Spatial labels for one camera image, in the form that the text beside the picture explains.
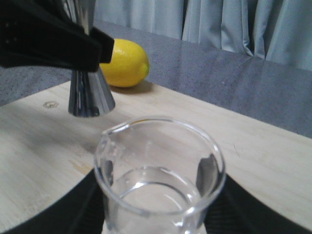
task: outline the curtain fold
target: curtain fold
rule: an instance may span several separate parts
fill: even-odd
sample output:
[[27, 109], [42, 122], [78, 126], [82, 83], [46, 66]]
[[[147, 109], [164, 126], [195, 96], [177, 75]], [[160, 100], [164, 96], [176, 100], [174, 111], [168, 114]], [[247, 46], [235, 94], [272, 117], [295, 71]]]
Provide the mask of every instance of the curtain fold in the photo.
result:
[[95, 18], [312, 70], [312, 0], [97, 0]]

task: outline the table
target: table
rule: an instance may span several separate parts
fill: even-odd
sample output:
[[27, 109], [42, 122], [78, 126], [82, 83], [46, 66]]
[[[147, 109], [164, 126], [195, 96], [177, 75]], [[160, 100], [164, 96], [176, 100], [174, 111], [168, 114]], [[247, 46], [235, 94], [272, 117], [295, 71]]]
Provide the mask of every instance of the table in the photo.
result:
[[[146, 49], [152, 83], [114, 88], [113, 112], [79, 119], [67, 114], [69, 83], [37, 93], [67, 81], [68, 70], [1, 69], [1, 105], [34, 95], [0, 107], [0, 206], [6, 211], [0, 213], [0, 232], [83, 179], [101, 130], [154, 114], [204, 128], [219, 142], [227, 172], [240, 185], [312, 230], [312, 72], [110, 23], [96, 26]], [[45, 108], [49, 101], [58, 106]]]

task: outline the lemon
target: lemon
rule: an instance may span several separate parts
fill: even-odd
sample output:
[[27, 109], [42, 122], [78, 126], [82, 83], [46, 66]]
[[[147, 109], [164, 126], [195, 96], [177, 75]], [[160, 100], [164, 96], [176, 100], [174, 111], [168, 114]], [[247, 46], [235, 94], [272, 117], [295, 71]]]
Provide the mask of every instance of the lemon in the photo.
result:
[[115, 39], [112, 60], [100, 63], [108, 84], [116, 87], [132, 87], [149, 73], [150, 64], [144, 49], [133, 41]]

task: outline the cutting board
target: cutting board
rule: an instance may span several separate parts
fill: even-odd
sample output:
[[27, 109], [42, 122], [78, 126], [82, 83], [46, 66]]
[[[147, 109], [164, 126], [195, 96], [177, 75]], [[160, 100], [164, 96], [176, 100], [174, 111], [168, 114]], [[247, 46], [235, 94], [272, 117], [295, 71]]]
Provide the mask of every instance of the cutting board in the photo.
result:
[[116, 108], [97, 118], [67, 113], [70, 83], [0, 107], [0, 232], [60, 199], [93, 167], [104, 129], [133, 117], [192, 122], [218, 142], [227, 173], [260, 201], [312, 230], [312, 139], [142, 82], [112, 89]]

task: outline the curtain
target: curtain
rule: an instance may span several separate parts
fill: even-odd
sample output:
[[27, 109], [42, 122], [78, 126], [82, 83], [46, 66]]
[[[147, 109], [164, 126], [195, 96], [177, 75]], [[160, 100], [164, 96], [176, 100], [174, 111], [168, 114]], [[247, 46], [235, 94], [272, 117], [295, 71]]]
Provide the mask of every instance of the curtain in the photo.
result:
[[97, 0], [95, 17], [312, 71], [312, 0]]

